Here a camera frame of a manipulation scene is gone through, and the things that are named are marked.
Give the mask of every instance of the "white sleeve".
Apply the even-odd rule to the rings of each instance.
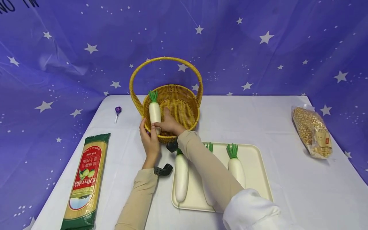
[[[254,189],[236,194],[226,207],[223,222],[227,230],[302,230],[281,216],[280,208],[260,197]]]

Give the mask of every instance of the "black plastic object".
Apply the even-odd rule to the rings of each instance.
[[[166,148],[170,152],[175,152],[178,149],[178,139],[176,138],[174,142],[170,142],[166,145]]]
[[[155,169],[155,175],[157,176],[168,176],[170,175],[171,171],[173,170],[173,167],[171,166],[171,164],[166,164],[165,167],[159,168],[159,167],[154,167]]]

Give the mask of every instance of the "beige sleeve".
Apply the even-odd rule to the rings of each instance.
[[[157,179],[153,169],[138,171],[134,179],[133,190],[121,211],[115,230],[144,229]]]
[[[196,132],[184,131],[178,137],[184,155],[194,164],[214,199],[225,210],[231,198],[243,190],[226,167],[202,143]]]

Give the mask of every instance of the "person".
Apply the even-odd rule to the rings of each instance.
[[[173,132],[178,137],[178,146],[190,160],[214,199],[224,210],[223,223],[227,230],[301,230],[302,228],[285,220],[280,208],[273,202],[260,197],[251,188],[244,189],[231,175],[220,160],[203,144],[196,132],[181,126],[165,108],[164,122],[153,123],[151,136],[144,128],[143,119],[139,131],[146,152],[142,170],[134,179],[133,189],[118,218],[115,230],[143,230],[150,209],[158,177],[153,167],[160,154],[156,128]]]

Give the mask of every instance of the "pasta package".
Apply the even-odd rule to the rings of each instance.
[[[61,230],[95,227],[98,197],[110,133],[87,137]]]
[[[293,108],[292,117],[298,135],[312,157],[327,159],[332,154],[330,133],[321,116],[306,108],[307,105]]]

